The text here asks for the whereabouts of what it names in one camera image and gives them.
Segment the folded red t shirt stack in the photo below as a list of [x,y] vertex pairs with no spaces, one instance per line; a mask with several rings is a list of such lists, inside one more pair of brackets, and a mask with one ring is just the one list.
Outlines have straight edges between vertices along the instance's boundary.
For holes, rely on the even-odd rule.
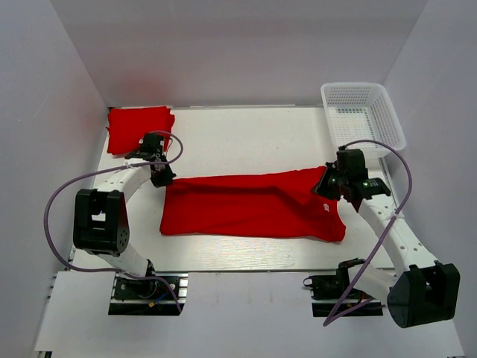
[[166,131],[171,133],[175,115],[166,106],[144,108],[113,108],[108,114],[109,140],[107,152],[120,155],[139,147],[146,133]]

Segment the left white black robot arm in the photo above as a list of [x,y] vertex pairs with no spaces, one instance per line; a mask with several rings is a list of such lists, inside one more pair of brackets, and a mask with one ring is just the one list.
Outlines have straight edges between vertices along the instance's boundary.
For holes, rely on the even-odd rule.
[[100,257],[120,274],[152,275],[152,262],[130,243],[127,202],[148,181],[156,188],[173,183],[176,174],[166,158],[166,143],[171,139],[175,137],[167,131],[145,134],[111,177],[92,189],[78,191],[73,230],[76,248]]

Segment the white plastic basket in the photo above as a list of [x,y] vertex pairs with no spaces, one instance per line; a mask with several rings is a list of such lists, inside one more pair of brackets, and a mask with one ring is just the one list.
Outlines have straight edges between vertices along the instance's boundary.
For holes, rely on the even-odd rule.
[[332,144],[352,147],[367,159],[385,157],[390,151],[405,149],[407,142],[386,89],[381,84],[335,82],[320,88],[323,109]]

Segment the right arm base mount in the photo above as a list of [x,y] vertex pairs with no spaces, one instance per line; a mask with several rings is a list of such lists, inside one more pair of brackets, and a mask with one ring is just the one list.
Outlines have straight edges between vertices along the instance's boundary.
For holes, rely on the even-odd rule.
[[[343,261],[338,264],[338,268],[334,274],[315,274],[303,280],[304,288],[309,289],[311,292],[313,317],[326,318],[329,313],[331,313],[335,303],[351,281],[351,279],[349,279],[348,269],[362,265],[363,263],[364,259],[357,258]],[[353,288],[338,308],[337,313],[353,308],[367,299],[370,299],[369,295]],[[373,300],[366,306],[347,313],[345,317],[382,316],[384,308],[385,305],[380,301]]]

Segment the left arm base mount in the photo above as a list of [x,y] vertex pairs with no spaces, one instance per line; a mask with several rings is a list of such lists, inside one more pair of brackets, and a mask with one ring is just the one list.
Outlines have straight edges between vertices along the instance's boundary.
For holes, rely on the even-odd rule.
[[188,289],[187,274],[164,274],[160,280],[136,281],[116,277],[110,297],[108,315],[112,316],[178,316]]

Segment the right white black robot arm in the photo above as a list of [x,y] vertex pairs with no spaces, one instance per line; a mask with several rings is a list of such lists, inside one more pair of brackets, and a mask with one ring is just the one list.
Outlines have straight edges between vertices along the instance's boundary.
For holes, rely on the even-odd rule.
[[388,308],[401,328],[451,320],[455,316],[460,273],[428,251],[394,207],[391,191],[380,178],[370,178],[364,153],[355,143],[342,145],[327,163],[314,194],[344,199],[367,222],[378,241],[368,258],[339,263],[333,276],[315,276],[315,300],[336,300],[325,325],[373,300]]

